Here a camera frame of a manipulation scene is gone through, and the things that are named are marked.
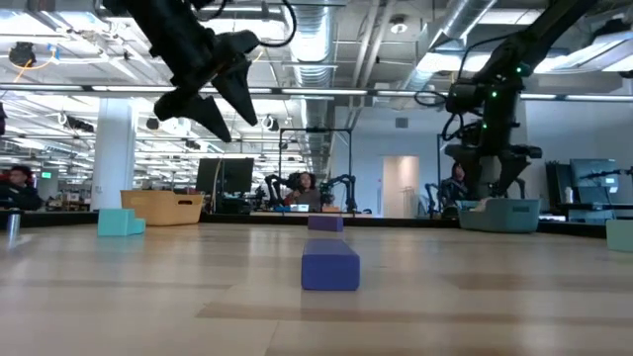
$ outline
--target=teal bin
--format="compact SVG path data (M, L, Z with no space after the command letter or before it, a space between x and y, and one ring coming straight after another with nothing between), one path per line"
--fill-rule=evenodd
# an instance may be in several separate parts
M459 211L461 228L505 233L530 233L538 228L541 201L531 199L490 199L486 209Z
M606 245L612 251L633 252L633 221L607 221Z
M102 209L99 211L99 236L128 236L145 232L145 220L135 218L133 209Z

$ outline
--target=woman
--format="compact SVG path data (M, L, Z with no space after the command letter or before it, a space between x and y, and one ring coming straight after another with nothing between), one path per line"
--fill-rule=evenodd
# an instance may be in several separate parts
M8 178L0 182L0 206L36 211L42 207L38 190L33 187L33 172L27 166L14 166Z
M311 212L320 212L320 192L316 188L316 183L312 174L303 172L299 176L298 189L290 193L284 203L287 206L293 204L308 205Z
M440 187L440 199L444 208L454 207L455 202L466 200L468 189L464 183L464 169L455 162L451 168L451 177L442 181Z

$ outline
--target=ceiling light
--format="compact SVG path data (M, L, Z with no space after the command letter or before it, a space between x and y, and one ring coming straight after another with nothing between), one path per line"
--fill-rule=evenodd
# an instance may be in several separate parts
M392 25L392 34L397 35L407 31L408 26L405 24L405 19L405 15L396 15L392 17L389 22Z

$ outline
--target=teal block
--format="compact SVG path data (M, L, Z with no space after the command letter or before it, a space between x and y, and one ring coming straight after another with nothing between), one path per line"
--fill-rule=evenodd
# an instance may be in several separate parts
M145 232L145 219L134 219L132 222L131 234L140 234Z
M143 233L145 220L136 219L133 209L102 209L99 211L99 236L127 236Z
M633 221L607 221L606 245L613 251L633 252Z

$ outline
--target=gray storage bin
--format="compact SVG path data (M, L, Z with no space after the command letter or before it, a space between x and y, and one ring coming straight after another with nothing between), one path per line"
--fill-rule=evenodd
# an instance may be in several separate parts
M540 200L490 199L483 212L459 211L461 228L486 232L529 233L536 231Z

